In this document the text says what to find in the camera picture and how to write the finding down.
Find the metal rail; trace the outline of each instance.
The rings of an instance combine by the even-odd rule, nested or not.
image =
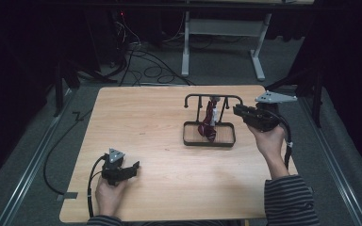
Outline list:
[[[63,110],[52,120],[51,124],[49,125],[48,129],[43,135],[43,138],[37,148],[37,151],[34,153],[34,156],[32,157],[30,163],[28,164],[25,173],[20,179],[20,182],[18,183],[13,194],[11,195],[7,206],[5,207],[4,211],[1,214],[0,226],[11,225],[11,222],[16,216],[16,213],[20,205],[22,204],[23,199],[25,198],[25,194],[30,188],[35,178],[35,175],[37,174],[38,169],[40,168],[40,165],[47,154],[46,147],[49,144],[52,135],[55,133],[56,128],[58,127],[58,123],[61,120],[64,110],[68,106],[69,102],[73,99],[74,92],[68,89],[65,95],[68,96],[65,106],[63,107]]]
[[[307,119],[310,122],[310,125],[312,126],[317,136],[317,139],[320,142],[320,145],[322,146],[323,154],[325,156],[325,162],[330,170],[331,176],[335,180],[339,193],[342,199],[345,201],[348,211],[351,214],[354,225],[362,226],[362,209],[360,207],[360,204],[358,203],[357,198],[354,195],[354,191],[349,185],[349,182],[343,174],[342,169],[340,168],[331,147],[328,145],[328,142],[322,130],[317,127],[315,122],[313,122],[308,101],[306,100],[306,98],[300,98],[299,103],[304,110]]]

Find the wooden table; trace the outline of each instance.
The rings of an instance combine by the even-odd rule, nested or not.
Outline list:
[[[263,189],[270,174],[253,135],[242,118],[233,114],[237,99],[229,100],[231,108],[222,117],[235,126],[233,147],[183,143],[183,124],[196,119],[198,101],[189,98],[185,108],[187,95],[238,95],[245,105],[255,105],[255,97],[263,92],[261,86],[101,89],[68,188],[78,195],[64,201],[61,221],[89,219],[91,168],[109,148],[125,153],[125,168],[140,161],[138,176],[129,180],[117,213],[124,221],[264,218]],[[205,117],[207,101],[203,98],[200,120]],[[292,159],[289,170],[297,173]],[[92,201],[96,214],[94,197]]]

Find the hand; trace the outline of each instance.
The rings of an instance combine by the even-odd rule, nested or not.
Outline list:
[[[281,126],[276,126],[268,132],[260,132],[248,125],[254,134],[257,149],[263,154],[269,167],[272,179],[288,176],[289,172],[281,156],[281,148],[285,132]]]
[[[257,148],[265,158],[281,157],[281,148],[285,137],[284,129],[281,126],[276,126],[268,132],[260,132],[249,125],[248,128],[254,134]]]
[[[107,180],[99,177],[95,196],[98,201],[99,215],[114,216],[123,197],[123,190],[127,180],[119,182],[117,186],[111,186]]]

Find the striped sleeve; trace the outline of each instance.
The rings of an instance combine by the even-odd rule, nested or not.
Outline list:
[[[108,216],[95,216],[90,218],[87,222],[88,226],[123,226],[120,219]]]
[[[299,175],[267,180],[264,208],[269,226],[320,225],[313,194]]]

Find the white metal stand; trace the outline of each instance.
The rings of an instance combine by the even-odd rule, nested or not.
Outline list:
[[[272,15],[270,13],[266,14],[262,22],[191,19],[187,11],[185,15],[184,52],[181,74],[185,77],[189,76],[189,34],[249,36],[258,37],[256,48],[251,50],[249,54],[255,67],[257,80],[264,81],[265,76],[258,55],[263,45],[271,17]]]

